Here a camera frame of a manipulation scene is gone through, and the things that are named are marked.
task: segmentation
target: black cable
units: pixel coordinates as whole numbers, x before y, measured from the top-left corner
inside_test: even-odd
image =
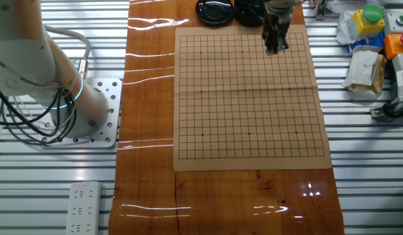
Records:
[[[6,106],[8,107],[8,105],[10,105],[11,107],[13,107],[13,105],[11,105],[9,103],[9,101],[6,99],[6,97],[3,95],[3,93],[0,91],[0,99],[6,104],[6,102],[8,104],[6,104]],[[51,111],[52,107],[54,106],[54,104],[57,102],[58,96],[56,95],[55,98],[53,99],[53,101],[51,102],[50,106],[45,110],[45,112],[43,112],[41,115],[39,115],[38,117],[31,119],[31,120],[26,120],[26,122],[24,122],[22,120],[22,122],[19,123],[9,123],[6,121],[0,121],[0,125],[26,125],[26,123],[34,123],[36,121],[38,121],[39,119],[43,118],[48,112]]]
[[[392,112],[390,112],[390,103],[385,103],[384,105],[383,105],[383,112],[384,112],[384,114],[387,116],[387,117],[389,117],[389,118],[400,118],[400,117],[402,117],[403,116],[403,112],[401,112],[400,114],[394,114],[394,113],[392,113]]]
[[[30,134],[26,133],[26,132],[25,132],[21,127],[19,127],[19,126],[17,126],[17,128],[18,128],[23,134],[25,134],[28,138],[30,138],[31,140],[24,140],[24,139],[21,139],[17,134],[15,134],[15,133],[12,131],[12,129],[11,129],[9,126],[7,126],[7,129],[9,130],[9,132],[10,132],[16,139],[18,139],[19,141],[24,142],[25,144],[30,144],[30,145],[46,146],[46,145],[48,145],[48,144],[53,144],[53,143],[56,143],[56,142],[58,142],[58,141],[64,139],[64,137],[66,137],[67,134],[69,134],[69,132],[70,132],[70,131],[72,130],[72,128],[74,127],[74,124],[75,124],[76,118],[77,118],[77,110],[76,110],[76,108],[75,108],[74,101],[70,102],[70,99],[68,99],[67,96],[66,96],[67,92],[66,92],[66,91],[64,91],[64,92],[65,92],[65,94],[63,94],[63,95],[65,96],[65,102],[67,103],[68,114],[71,114],[71,107],[70,107],[70,105],[71,105],[71,103],[72,103],[72,108],[73,108],[73,112],[74,112],[74,117],[73,117],[73,121],[72,121],[71,126],[70,126],[70,123],[71,123],[71,120],[70,120],[70,119],[71,119],[71,116],[68,117],[68,118],[70,118],[70,119],[67,121],[67,124],[65,125],[65,128],[61,131],[61,133],[60,133],[57,137],[55,137],[54,139],[52,139],[52,140],[50,140],[50,141],[38,140],[38,139],[32,137]],[[9,115],[10,115],[10,117],[12,118],[12,120],[14,120],[14,117],[13,117],[13,115],[11,114],[11,112],[9,112]]]
[[[60,104],[61,103],[61,94],[62,93],[62,89],[59,89],[59,91],[58,91],[58,93],[57,93],[57,95],[56,95],[56,97],[58,97],[58,103]],[[11,112],[13,112],[19,119],[21,119],[21,123],[23,123],[22,125],[27,125],[29,128],[31,128],[33,131],[35,131],[36,133],[38,133],[38,134],[41,134],[41,135],[43,135],[43,136],[49,136],[49,137],[52,137],[52,136],[54,136],[56,133],[57,133],[57,129],[55,130],[55,131],[53,131],[51,134],[48,134],[48,133],[45,133],[45,132],[43,132],[43,131],[41,131],[41,130],[39,130],[37,127],[35,127],[34,125],[32,125],[32,122],[33,122],[33,120],[39,120],[40,118],[39,117],[36,117],[36,118],[34,118],[34,119],[32,119],[32,120],[30,120],[30,121],[28,121],[23,115],[21,115],[14,107],[13,107],[13,105],[11,105],[10,103],[9,103],[9,101],[7,100],[7,98],[5,97],[5,95],[0,91],[0,99],[4,102],[4,104],[7,106],[7,108],[11,111]],[[14,123],[5,123],[4,125],[15,125]]]

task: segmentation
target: mounting plate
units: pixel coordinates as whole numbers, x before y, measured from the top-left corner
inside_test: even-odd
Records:
[[[119,113],[122,94],[122,81],[117,78],[88,78],[87,83],[95,87],[107,97],[109,103],[108,117],[104,124],[94,133],[84,137],[65,137],[62,142],[57,142],[42,148],[69,148],[69,149],[108,149],[114,148],[119,126]],[[44,117],[44,122],[51,122],[49,115]],[[34,135],[38,140],[45,136]]]

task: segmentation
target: wooden table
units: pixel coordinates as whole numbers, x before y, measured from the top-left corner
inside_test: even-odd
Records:
[[[204,26],[195,5],[130,2],[110,234],[343,234],[332,169],[173,171],[175,28]]]

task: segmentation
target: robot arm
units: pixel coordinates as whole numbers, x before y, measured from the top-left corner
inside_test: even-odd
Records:
[[[61,33],[52,27],[46,29]],[[80,68],[85,68],[85,65],[80,63]],[[86,136],[105,122],[108,102],[100,90],[82,78],[85,74],[80,72],[44,30],[39,0],[0,0],[2,97],[29,95],[50,112],[53,121],[60,119],[61,123],[70,119],[77,110],[78,117],[73,121],[75,126],[67,136]],[[53,103],[62,91],[68,93],[64,98],[71,99],[61,97],[61,105]],[[74,103],[75,108],[70,112],[67,107]],[[22,121],[32,124],[31,120]],[[7,122],[1,125],[16,124]],[[43,135],[37,128],[33,130]]]
[[[262,38],[269,55],[288,49],[286,34],[291,22],[291,13],[300,3],[296,3],[296,0],[272,0],[264,3]]]

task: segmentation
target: power strip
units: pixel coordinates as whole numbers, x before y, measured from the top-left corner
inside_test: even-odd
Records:
[[[66,235],[97,235],[100,189],[99,182],[71,185]]]

